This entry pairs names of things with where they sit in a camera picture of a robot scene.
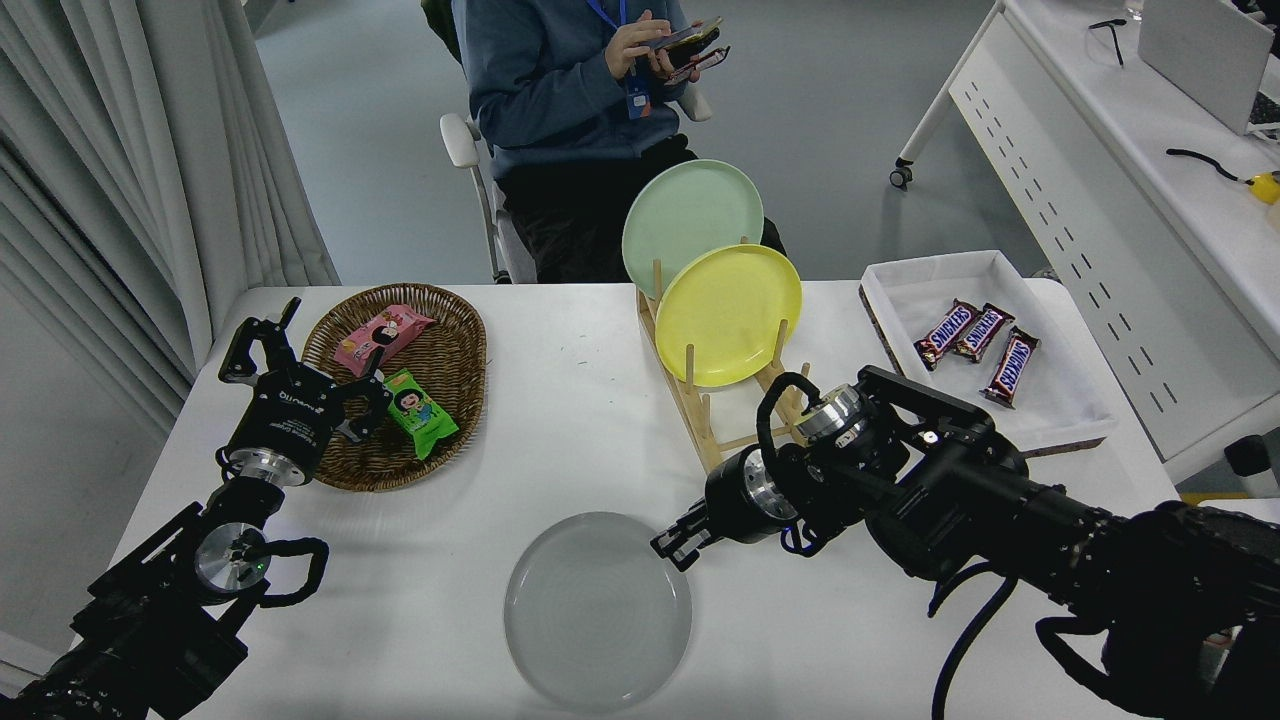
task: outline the green snack package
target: green snack package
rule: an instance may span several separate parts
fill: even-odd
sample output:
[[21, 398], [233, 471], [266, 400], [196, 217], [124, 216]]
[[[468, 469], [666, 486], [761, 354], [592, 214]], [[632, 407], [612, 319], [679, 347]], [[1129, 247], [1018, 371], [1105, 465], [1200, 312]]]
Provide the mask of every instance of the green snack package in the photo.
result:
[[436, 441], [458, 432], [453, 418], [426, 395], [408, 369], [387, 378], [383, 386], [392, 391], [393, 397], [387, 411], [413, 438], [413, 451], [419, 460], [426, 460]]

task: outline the white tray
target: white tray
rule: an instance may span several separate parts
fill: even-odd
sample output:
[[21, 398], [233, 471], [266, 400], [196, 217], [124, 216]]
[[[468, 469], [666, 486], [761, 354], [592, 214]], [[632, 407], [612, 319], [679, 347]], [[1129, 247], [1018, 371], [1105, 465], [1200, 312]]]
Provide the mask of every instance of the white tray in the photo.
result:
[[[1027, 282], [996, 250], [868, 265], [859, 293], [899, 374], [982, 407], [996, 428], [1028, 456], [1094, 447], [1116, 418], [1093, 389], [1074, 347]], [[992, 341], [982, 363], [955, 352], [929, 372], [915, 352], [959, 297], [982, 310], [991, 302], [1015, 319]], [[1011, 410], [979, 391], [991, 382], [1018, 325], [1041, 343], [1027, 364]]]

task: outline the desk leg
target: desk leg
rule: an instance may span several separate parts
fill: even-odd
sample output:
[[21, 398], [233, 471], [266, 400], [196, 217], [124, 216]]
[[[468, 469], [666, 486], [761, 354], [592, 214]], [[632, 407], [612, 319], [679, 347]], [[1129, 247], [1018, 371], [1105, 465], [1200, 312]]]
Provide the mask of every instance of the desk leg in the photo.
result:
[[942, 114], [950, 109], [950, 91], [951, 83], [955, 82], [956, 76], [960, 74], [960, 68], [964, 67], [965, 61], [969, 60], [969, 55], [973, 55], [973, 49], [978, 46], [978, 41], [986, 35], [987, 28], [991, 27], [991, 22], [996, 19], [996, 15], [1005, 9], [1005, 0], [996, 0], [995, 5], [991, 6], [991, 12], [983, 18], [982, 26], [978, 27], [978, 32], [973, 33], [973, 40], [969, 41], [969, 46], [964, 49], [960, 59], [956, 61], [956, 67], [951, 68], [951, 74], [947, 76], [946, 82], [942, 83], [942, 88], [933, 97], [933, 102], [929, 104], [929, 109], [924, 111], [924, 117], [920, 118], [920, 123], [915, 126], [915, 131], [911, 132], [911, 137], [908, 138], [906, 145], [902, 146], [902, 151], [897, 156], [897, 161], [893, 163], [893, 172], [888, 174], [888, 182], [899, 190], [906, 190], [906, 183], [911, 182], [911, 163], [915, 161], [916, 155], [929, 138], [933, 137], [933, 132], [938, 129], [938, 123], [942, 122]]

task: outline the white curtain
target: white curtain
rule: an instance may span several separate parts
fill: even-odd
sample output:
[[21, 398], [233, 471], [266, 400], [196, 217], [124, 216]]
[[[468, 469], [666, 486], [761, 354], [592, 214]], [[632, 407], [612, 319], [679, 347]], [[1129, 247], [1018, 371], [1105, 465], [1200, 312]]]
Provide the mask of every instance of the white curtain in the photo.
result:
[[4, 0], [0, 51], [0, 282], [168, 433], [244, 290], [338, 279], [241, 3]]

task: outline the id badge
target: id badge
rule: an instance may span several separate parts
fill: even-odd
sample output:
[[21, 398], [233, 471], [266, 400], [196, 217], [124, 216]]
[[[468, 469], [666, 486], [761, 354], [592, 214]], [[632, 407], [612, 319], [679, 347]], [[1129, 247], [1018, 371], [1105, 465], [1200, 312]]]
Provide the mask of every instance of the id badge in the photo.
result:
[[653, 110], [649, 101], [649, 83], [645, 82], [635, 67], [626, 74], [623, 86], [627, 90], [627, 117], [632, 120], [648, 118]]

